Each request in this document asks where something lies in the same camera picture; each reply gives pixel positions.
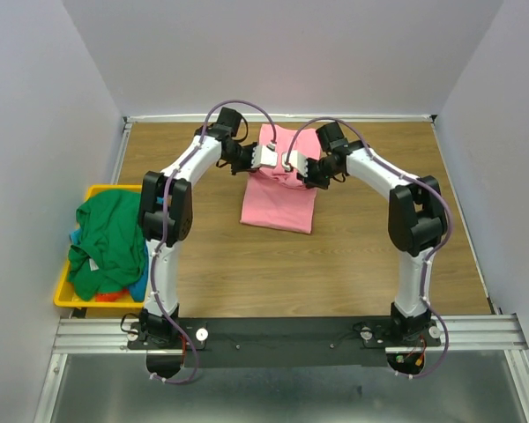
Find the blue cloth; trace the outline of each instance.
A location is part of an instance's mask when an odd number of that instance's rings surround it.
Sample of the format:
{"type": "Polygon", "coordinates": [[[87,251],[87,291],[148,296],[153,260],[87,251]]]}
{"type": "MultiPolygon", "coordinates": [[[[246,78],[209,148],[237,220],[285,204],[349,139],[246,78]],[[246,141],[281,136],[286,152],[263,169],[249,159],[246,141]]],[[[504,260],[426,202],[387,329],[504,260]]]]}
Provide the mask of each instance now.
{"type": "MultiPolygon", "coordinates": [[[[80,234],[82,229],[77,229],[72,231],[70,234],[71,242],[75,245],[80,243],[80,234]]],[[[147,243],[145,243],[145,268],[143,269],[143,274],[139,280],[131,285],[127,286],[128,291],[130,292],[131,298],[135,302],[143,302],[145,299],[145,290],[147,289],[147,281],[149,279],[149,251],[147,250],[147,243]]]]}
{"type": "Polygon", "coordinates": [[[141,278],[135,283],[127,287],[130,291],[131,298],[135,302],[143,302],[145,299],[145,290],[147,289],[147,280],[149,278],[149,252],[147,251],[147,244],[145,244],[145,268],[141,278]]]}

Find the laundry basket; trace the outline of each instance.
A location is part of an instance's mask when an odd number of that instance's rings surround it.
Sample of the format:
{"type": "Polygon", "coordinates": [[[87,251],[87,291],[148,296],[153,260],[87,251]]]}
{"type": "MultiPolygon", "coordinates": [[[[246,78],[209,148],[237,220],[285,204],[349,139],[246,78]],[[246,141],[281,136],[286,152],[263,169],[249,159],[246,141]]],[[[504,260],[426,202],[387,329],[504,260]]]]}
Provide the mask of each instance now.
{"type": "MultiPolygon", "coordinates": [[[[108,189],[126,189],[128,191],[141,192],[141,185],[93,185],[86,193],[85,201],[88,198],[106,191],[108,189]]],[[[138,309],[143,307],[143,301],[136,302],[131,298],[129,293],[122,295],[116,301],[97,301],[92,298],[90,301],[84,301],[74,292],[74,286],[69,282],[69,269],[71,264],[69,259],[64,263],[61,277],[57,284],[54,303],[59,307],[70,308],[127,308],[138,309]]]]}

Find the metal frame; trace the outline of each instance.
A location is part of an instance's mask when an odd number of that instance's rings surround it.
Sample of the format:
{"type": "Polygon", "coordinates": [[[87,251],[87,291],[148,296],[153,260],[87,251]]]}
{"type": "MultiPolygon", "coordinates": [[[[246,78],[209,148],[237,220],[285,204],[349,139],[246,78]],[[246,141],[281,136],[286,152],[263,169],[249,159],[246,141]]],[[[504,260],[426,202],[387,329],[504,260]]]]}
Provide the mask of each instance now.
{"type": "Polygon", "coordinates": [[[120,173],[122,172],[123,158],[125,157],[125,151],[127,150],[127,143],[130,140],[131,127],[133,123],[125,123],[123,126],[122,141],[120,142],[120,149],[115,158],[114,172],[112,173],[111,183],[117,183],[117,180],[120,178],[120,173]]]}
{"type": "MultiPolygon", "coordinates": [[[[444,317],[451,337],[451,351],[525,350],[527,343],[515,315],[451,315],[444,317]]],[[[136,322],[128,319],[126,324],[136,322]]],[[[386,348],[388,353],[408,351],[410,348],[386,348]]],[[[429,347],[441,351],[443,347],[429,347]]],[[[181,350],[127,349],[127,337],[120,330],[120,319],[61,319],[54,354],[119,354],[168,353],[181,350]]]]}
{"type": "MultiPolygon", "coordinates": [[[[259,113],[243,113],[249,122],[266,122],[266,118],[259,113]]],[[[293,113],[270,113],[269,116],[279,122],[307,122],[310,119],[325,115],[315,114],[293,114],[293,113]]],[[[330,115],[347,122],[433,122],[431,115],[330,115]]],[[[206,113],[183,113],[176,115],[139,115],[128,116],[127,123],[134,122],[202,122],[206,113]]]]}
{"type": "Polygon", "coordinates": [[[525,351],[506,351],[511,377],[518,392],[519,401],[525,418],[529,422],[529,359],[525,351]]]}
{"type": "Polygon", "coordinates": [[[45,382],[41,389],[37,411],[35,413],[34,423],[49,423],[53,418],[56,399],[61,389],[64,369],[67,364],[67,354],[55,354],[51,356],[45,382]]]}

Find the screw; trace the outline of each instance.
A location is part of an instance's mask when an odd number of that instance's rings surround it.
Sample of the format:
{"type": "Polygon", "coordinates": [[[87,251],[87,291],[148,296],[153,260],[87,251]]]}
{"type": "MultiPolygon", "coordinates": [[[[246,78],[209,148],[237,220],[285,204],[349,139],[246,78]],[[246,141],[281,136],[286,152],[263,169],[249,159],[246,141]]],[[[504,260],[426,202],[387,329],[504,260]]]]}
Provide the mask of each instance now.
{"type": "Polygon", "coordinates": [[[361,338],[365,341],[370,341],[372,339],[372,330],[370,328],[364,327],[361,330],[361,338]]]}
{"type": "Polygon", "coordinates": [[[434,339],[439,339],[441,337],[441,331],[436,326],[431,326],[429,328],[429,335],[434,339]]]}
{"type": "Polygon", "coordinates": [[[206,328],[200,328],[196,331],[196,339],[200,342],[206,341],[208,338],[208,331],[206,328]]]}

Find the cable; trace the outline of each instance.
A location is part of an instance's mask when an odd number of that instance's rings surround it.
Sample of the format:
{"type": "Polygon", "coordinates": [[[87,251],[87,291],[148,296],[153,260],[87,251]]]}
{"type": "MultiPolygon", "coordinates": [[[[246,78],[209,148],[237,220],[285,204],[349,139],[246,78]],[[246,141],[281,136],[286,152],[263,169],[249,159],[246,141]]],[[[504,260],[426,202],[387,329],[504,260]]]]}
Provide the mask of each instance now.
{"type": "Polygon", "coordinates": [[[421,336],[421,341],[423,341],[423,351],[421,351],[421,355],[425,357],[425,352],[427,351],[427,342],[425,342],[425,338],[421,336]]]}
{"type": "MultiPolygon", "coordinates": [[[[423,346],[423,351],[425,352],[425,345],[426,345],[426,344],[425,344],[425,339],[423,339],[422,336],[419,336],[418,340],[423,341],[423,342],[421,343],[421,346],[423,346]]],[[[404,357],[404,360],[406,360],[406,359],[408,359],[409,357],[411,357],[412,355],[414,355],[414,353],[415,353],[416,351],[417,351],[417,345],[414,346],[414,348],[412,348],[412,351],[410,351],[409,354],[408,354],[406,357],[404,357]]]]}
{"type": "Polygon", "coordinates": [[[243,123],[245,124],[245,135],[243,136],[243,138],[234,139],[236,143],[242,143],[249,136],[249,123],[247,122],[247,119],[245,119],[245,116],[241,115],[241,119],[243,120],[243,123]]]}
{"type": "Polygon", "coordinates": [[[127,333],[128,335],[139,335],[139,332],[137,332],[136,330],[127,330],[127,329],[124,329],[123,328],[123,323],[125,322],[125,319],[127,318],[128,315],[132,315],[133,317],[135,317],[136,319],[139,318],[138,315],[136,315],[135,313],[126,313],[122,316],[122,320],[120,321],[120,330],[123,332],[123,333],[127,333]]]}
{"type": "Polygon", "coordinates": [[[405,375],[405,376],[408,376],[410,378],[415,378],[415,379],[419,379],[419,378],[422,378],[422,377],[425,377],[425,376],[428,376],[428,375],[431,375],[433,372],[435,372],[435,370],[437,370],[442,364],[443,364],[443,361],[445,359],[445,357],[447,356],[447,352],[449,351],[449,344],[450,344],[450,340],[449,340],[449,330],[447,329],[447,325],[445,324],[444,322],[444,319],[441,317],[441,315],[439,315],[434,308],[431,307],[431,305],[429,304],[429,301],[428,301],[428,298],[425,296],[425,285],[427,283],[427,273],[428,273],[428,264],[430,262],[430,258],[439,250],[441,249],[448,241],[449,239],[451,238],[451,235],[452,235],[452,229],[453,229],[453,222],[452,222],[452,211],[451,211],[451,208],[449,207],[449,205],[447,204],[446,201],[444,201],[444,198],[441,196],[441,194],[439,194],[437,191],[435,191],[433,188],[431,188],[430,186],[427,185],[427,183],[425,182],[422,182],[422,181],[419,181],[417,179],[414,179],[410,176],[408,176],[407,174],[402,174],[400,171],[398,171],[397,169],[395,169],[394,167],[390,166],[388,163],[386,163],[384,160],[381,160],[379,157],[377,157],[373,152],[372,150],[370,149],[370,146],[367,144],[367,142],[364,140],[364,137],[362,136],[362,134],[353,126],[349,125],[347,122],[345,121],[342,121],[341,119],[337,119],[335,117],[330,117],[330,116],[321,116],[321,117],[317,117],[315,119],[311,119],[309,121],[307,121],[306,123],[304,123],[300,129],[298,129],[296,131],[296,133],[294,134],[294,137],[292,138],[292,141],[290,142],[290,146],[288,147],[288,150],[287,150],[287,156],[286,156],[286,164],[288,165],[288,159],[290,157],[290,153],[292,152],[293,148],[294,148],[294,144],[296,142],[296,139],[298,138],[298,135],[300,135],[300,132],[302,132],[305,128],[307,128],[308,126],[310,126],[312,123],[314,122],[319,122],[319,121],[333,121],[333,122],[338,122],[340,124],[342,124],[343,126],[346,126],[347,128],[349,128],[358,138],[359,140],[362,142],[362,145],[364,145],[364,150],[365,152],[368,154],[368,156],[370,157],[371,160],[373,160],[375,163],[377,163],[378,165],[380,165],[382,168],[386,169],[388,172],[390,172],[391,174],[394,174],[395,176],[397,176],[398,178],[400,179],[403,179],[404,181],[407,181],[407,182],[410,182],[410,183],[414,183],[415,185],[417,185],[418,187],[421,187],[423,189],[425,189],[426,191],[428,191],[433,197],[435,197],[437,199],[437,201],[439,203],[441,203],[441,205],[443,206],[443,209],[444,209],[444,213],[445,215],[447,216],[447,222],[449,224],[448,228],[447,228],[447,232],[445,234],[445,236],[443,237],[443,239],[441,240],[441,242],[439,242],[437,245],[435,245],[433,247],[433,249],[431,249],[431,251],[429,251],[429,253],[427,254],[427,256],[425,257],[425,259],[423,260],[423,264],[421,265],[421,283],[420,283],[420,299],[421,299],[421,303],[427,307],[427,309],[433,314],[435,315],[436,319],[439,321],[439,323],[443,326],[443,332],[444,332],[444,347],[443,347],[443,352],[441,354],[441,356],[439,357],[439,360],[437,360],[437,362],[430,368],[428,369],[427,371],[424,371],[423,373],[420,373],[419,375],[405,375]]]}
{"type": "MultiPolygon", "coordinates": [[[[165,183],[165,189],[164,189],[164,193],[163,193],[163,202],[162,202],[162,215],[163,215],[163,217],[168,215],[168,192],[170,191],[170,185],[171,185],[173,179],[178,174],[178,172],[180,172],[180,169],[186,163],[188,163],[188,161],[190,159],[192,159],[192,157],[194,157],[194,155],[202,148],[202,144],[204,143],[205,134],[206,134],[207,129],[208,129],[208,123],[210,122],[210,119],[212,118],[213,112],[215,112],[218,108],[221,108],[221,107],[223,107],[223,106],[225,106],[227,104],[231,104],[231,103],[244,104],[246,106],[250,106],[252,108],[255,108],[256,110],[261,112],[264,115],[264,117],[266,117],[266,120],[272,126],[272,140],[271,140],[271,142],[273,144],[276,144],[276,127],[274,126],[274,122],[272,121],[272,118],[261,107],[257,106],[256,104],[253,104],[253,103],[251,103],[249,101],[245,101],[245,100],[226,100],[226,101],[222,101],[221,103],[215,105],[208,112],[208,114],[205,116],[204,124],[202,125],[202,131],[200,132],[200,138],[199,138],[198,144],[192,149],[192,151],[190,153],[188,153],[186,155],[186,157],[184,157],[184,159],[182,159],[178,163],[178,167],[175,167],[173,169],[173,171],[171,172],[171,174],[167,178],[167,182],[165,183]]],[[[151,377],[154,378],[154,379],[158,379],[158,380],[162,381],[163,383],[181,384],[181,383],[191,382],[194,379],[194,376],[196,375],[197,370],[200,368],[200,357],[199,357],[199,354],[198,354],[198,352],[196,350],[196,347],[194,346],[194,343],[192,342],[192,339],[190,339],[190,337],[183,330],[183,328],[181,328],[178,325],[178,323],[175,322],[175,320],[168,314],[167,310],[164,308],[164,305],[162,304],[162,301],[161,301],[160,296],[159,296],[159,291],[157,290],[157,284],[155,282],[155,276],[154,276],[154,274],[155,274],[155,271],[154,271],[155,270],[155,264],[157,263],[157,258],[159,256],[160,249],[167,242],[167,237],[168,237],[168,220],[167,219],[163,219],[162,220],[162,237],[160,239],[159,244],[157,245],[157,247],[155,247],[155,250],[153,252],[153,260],[151,261],[151,269],[149,270],[150,271],[150,275],[149,276],[150,276],[150,280],[151,280],[151,291],[152,291],[153,297],[154,297],[157,305],[159,306],[159,309],[160,309],[160,312],[162,313],[162,315],[165,316],[167,321],[176,330],[178,330],[178,332],[183,336],[183,338],[186,340],[186,342],[190,345],[190,349],[192,350],[192,353],[194,354],[195,365],[194,365],[194,369],[192,370],[192,373],[190,373],[190,375],[188,377],[185,377],[184,379],[179,379],[177,381],[176,380],[167,379],[167,378],[164,378],[164,377],[160,377],[159,375],[156,375],[156,374],[151,374],[151,377]]]]}
{"type": "Polygon", "coordinates": [[[344,181],[346,181],[346,176],[345,176],[345,174],[341,174],[341,179],[337,179],[336,176],[333,176],[332,179],[333,179],[335,182],[343,183],[344,181]]]}
{"type": "Polygon", "coordinates": [[[184,366],[184,361],[186,361],[186,339],[184,339],[184,337],[180,337],[180,339],[183,342],[183,360],[181,361],[180,365],[184,366]]]}

